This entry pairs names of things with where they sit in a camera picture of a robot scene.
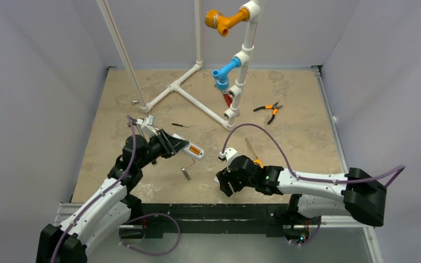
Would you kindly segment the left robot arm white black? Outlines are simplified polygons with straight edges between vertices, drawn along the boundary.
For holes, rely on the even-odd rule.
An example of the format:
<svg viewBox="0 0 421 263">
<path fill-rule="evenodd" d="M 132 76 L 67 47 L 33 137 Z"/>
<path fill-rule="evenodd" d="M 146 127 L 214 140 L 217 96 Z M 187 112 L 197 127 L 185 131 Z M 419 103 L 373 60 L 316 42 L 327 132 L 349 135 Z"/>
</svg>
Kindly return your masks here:
<svg viewBox="0 0 421 263">
<path fill-rule="evenodd" d="M 162 129 L 149 140 L 135 134 L 128 137 L 96 193 L 67 219 L 41 231 L 36 262 L 88 262 L 95 248 L 121 224 L 145 218 L 141 200 L 130 194 L 143 177 L 143 167 L 189 146 L 187 140 Z"/>
</svg>

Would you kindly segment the white remote control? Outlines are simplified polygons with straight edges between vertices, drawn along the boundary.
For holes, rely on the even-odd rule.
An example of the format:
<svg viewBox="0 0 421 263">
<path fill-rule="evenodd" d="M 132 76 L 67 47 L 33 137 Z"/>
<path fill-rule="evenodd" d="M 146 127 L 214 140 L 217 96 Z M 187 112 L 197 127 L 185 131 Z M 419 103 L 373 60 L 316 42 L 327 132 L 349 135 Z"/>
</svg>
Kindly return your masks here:
<svg viewBox="0 0 421 263">
<path fill-rule="evenodd" d="M 199 147 L 196 144 L 192 143 L 188 139 L 185 139 L 185 138 L 181 137 L 178 134 L 173 134 L 172 137 L 174 137 L 176 139 L 187 141 L 187 145 L 182 149 L 182 152 L 184 152 L 185 154 L 189 155 L 191 158 L 193 158 L 193 159 L 195 159 L 197 161 L 203 160 L 203 158 L 204 158 L 204 149 L 202 149 L 201 147 Z"/>
</svg>

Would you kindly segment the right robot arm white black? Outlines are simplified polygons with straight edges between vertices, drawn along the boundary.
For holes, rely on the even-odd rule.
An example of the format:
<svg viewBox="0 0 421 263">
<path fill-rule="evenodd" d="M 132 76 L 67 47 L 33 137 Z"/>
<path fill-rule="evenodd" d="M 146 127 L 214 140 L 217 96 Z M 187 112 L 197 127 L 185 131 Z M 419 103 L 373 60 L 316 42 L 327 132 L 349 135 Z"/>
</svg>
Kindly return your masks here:
<svg viewBox="0 0 421 263">
<path fill-rule="evenodd" d="M 359 168 L 328 175 L 291 173 L 288 168 L 260 167 L 247 156 L 238 156 L 216 174 L 216 179 L 228 197 L 245 187 L 267 196 L 291 195 L 286 216 L 293 223 L 340 215 L 368 226 L 384 225 L 387 188 Z"/>
</svg>

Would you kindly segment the orange AAA battery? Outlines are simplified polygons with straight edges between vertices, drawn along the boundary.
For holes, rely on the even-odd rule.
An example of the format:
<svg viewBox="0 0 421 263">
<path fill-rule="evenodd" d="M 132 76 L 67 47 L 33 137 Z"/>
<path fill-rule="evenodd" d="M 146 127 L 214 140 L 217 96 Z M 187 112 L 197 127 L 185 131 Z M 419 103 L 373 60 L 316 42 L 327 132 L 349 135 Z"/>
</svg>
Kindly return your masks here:
<svg viewBox="0 0 421 263">
<path fill-rule="evenodd" d="M 189 151 L 192 152 L 194 155 L 197 155 L 197 156 L 199 156 L 202 153 L 201 149 L 197 148 L 195 146 L 190 146 Z"/>
</svg>

